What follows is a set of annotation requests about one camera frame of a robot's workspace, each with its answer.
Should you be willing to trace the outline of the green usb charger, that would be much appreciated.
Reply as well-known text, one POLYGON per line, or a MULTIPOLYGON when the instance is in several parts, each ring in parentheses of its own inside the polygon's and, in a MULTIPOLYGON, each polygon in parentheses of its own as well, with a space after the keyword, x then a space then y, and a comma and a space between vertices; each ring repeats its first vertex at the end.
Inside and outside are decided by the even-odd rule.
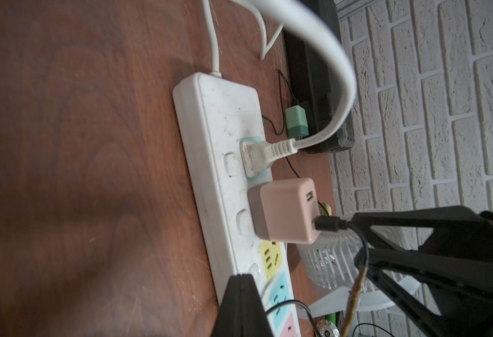
POLYGON ((284 118, 289 138, 302 139, 309 136, 306 112, 300 105, 294 105, 284 111, 284 118))

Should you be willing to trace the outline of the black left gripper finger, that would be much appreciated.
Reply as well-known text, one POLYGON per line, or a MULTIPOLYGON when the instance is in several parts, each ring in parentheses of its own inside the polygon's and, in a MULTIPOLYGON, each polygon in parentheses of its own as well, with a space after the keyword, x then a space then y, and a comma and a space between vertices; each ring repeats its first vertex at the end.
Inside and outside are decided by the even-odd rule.
POLYGON ((229 278, 211 336, 273 336, 252 275, 229 278))

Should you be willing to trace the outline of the white power strip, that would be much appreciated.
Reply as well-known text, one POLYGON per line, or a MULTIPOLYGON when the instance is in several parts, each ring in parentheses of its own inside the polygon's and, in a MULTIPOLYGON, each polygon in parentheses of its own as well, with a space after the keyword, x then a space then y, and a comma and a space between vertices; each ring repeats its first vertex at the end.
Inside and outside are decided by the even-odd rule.
POLYGON ((265 139, 254 88, 195 73, 173 90, 173 101, 201 222, 215 292, 222 300, 233 275, 250 274, 276 336, 299 336, 287 252, 282 243, 257 237, 247 193, 270 182, 264 171, 249 178, 241 144, 265 139))

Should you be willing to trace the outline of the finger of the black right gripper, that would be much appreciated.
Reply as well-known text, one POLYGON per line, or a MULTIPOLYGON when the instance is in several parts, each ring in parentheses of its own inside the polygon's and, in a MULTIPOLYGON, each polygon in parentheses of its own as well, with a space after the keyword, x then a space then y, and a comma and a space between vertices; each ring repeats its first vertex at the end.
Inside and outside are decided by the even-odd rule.
POLYGON ((493 212, 447 206, 357 213, 355 258, 426 336, 493 336, 493 212))

